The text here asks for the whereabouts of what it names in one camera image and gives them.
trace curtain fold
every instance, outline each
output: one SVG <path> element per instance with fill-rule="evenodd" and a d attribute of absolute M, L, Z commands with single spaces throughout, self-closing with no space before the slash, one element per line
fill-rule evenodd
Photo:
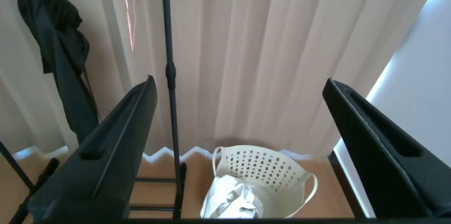
<path fill-rule="evenodd" d="M 161 0 L 135 0 L 135 52 L 125 0 L 69 1 L 91 44 L 86 70 L 101 117 L 153 75 L 159 101 L 146 153 L 172 148 Z M 321 96 L 326 79 L 366 95 L 425 2 L 171 0 L 180 153 L 255 144 L 329 154 L 339 137 Z M 1 10 L 18 14 L 13 7 Z M 34 58 L 34 52 L 32 47 L 25 55 Z M 63 138 L 55 145 L 73 140 Z"/>

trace pink string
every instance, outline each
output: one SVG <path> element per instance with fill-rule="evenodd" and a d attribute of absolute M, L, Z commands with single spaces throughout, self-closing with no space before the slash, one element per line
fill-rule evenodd
<path fill-rule="evenodd" d="M 127 8 L 128 36 L 130 37 L 130 45 L 132 47 L 132 52 L 135 52 L 135 29 L 136 29 L 135 0 L 133 0 L 133 31 L 132 31 L 132 23 L 130 21 L 130 13 L 128 9 L 128 0 L 125 0 L 125 7 Z"/>

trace hanging clothing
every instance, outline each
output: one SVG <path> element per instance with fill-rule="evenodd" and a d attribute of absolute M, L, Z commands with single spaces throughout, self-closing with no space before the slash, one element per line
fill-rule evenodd
<path fill-rule="evenodd" d="M 95 102 L 82 81 L 89 43 L 67 0 L 18 0 L 20 14 L 36 39 L 44 73 L 53 73 L 64 112 L 80 144 L 99 124 Z"/>

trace white plastic basket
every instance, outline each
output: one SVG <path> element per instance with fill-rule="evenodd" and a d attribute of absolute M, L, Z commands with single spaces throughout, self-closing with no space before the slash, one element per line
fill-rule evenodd
<path fill-rule="evenodd" d="M 221 150 L 221 160 L 215 165 Z M 212 156 L 215 176 L 242 179 L 263 203 L 263 218 L 291 218 L 315 194 L 318 179 L 288 156 L 255 146 L 217 147 Z M 310 178 L 314 187 L 304 199 L 304 185 Z"/>

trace white wall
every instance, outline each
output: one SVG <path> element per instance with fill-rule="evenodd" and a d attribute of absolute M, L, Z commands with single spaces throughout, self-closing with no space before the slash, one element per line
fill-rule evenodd
<path fill-rule="evenodd" d="M 371 102 L 451 166 L 451 0 L 428 0 Z"/>

